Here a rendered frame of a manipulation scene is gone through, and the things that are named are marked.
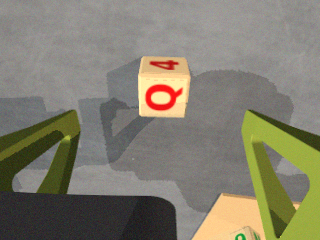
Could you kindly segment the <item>tan letter block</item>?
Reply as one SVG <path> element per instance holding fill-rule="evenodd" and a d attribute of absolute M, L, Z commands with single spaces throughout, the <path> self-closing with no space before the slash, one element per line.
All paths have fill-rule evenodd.
<path fill-rule="evenodd" d="M 186 116 L 190 74 L 185 58 L 144 56 L 138 82 L 139 115 Z"/>
<path fill-rule="evenodd" d="M 250 226 L 230 233 L 229 240 L 261 240 L 261 236 Z"/>

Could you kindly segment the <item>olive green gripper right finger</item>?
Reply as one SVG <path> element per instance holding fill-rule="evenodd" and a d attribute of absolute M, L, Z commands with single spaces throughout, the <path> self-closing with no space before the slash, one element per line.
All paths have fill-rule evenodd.
<path fill-rule="evenodd" d="M 254 110 L 245 112 L 242 136 L 265 240 L 320 240 L 320 136 Z M 297 211 L 260 139 L 308 176 Z"/>

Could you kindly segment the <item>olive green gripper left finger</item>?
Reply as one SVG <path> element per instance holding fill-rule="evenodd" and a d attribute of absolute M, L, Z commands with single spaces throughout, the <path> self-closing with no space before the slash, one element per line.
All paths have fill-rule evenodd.
<path fill-rule="evenodd" d="M 36 125 L 1 136 L 0 191 L 14 192 L 14 176 L 61 140 L 36 193 L 67 194 L 80 132 L 77 112 L 69 110 Z"/>

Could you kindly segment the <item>tan flat mat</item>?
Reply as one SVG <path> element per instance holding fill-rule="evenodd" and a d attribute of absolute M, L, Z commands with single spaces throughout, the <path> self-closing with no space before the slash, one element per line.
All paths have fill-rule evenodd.
<path fill-rule="evenodd" d="M 256 197 L 222 193 L 192 240 L 229 240 L 247 226 L 265 240 Z"/>

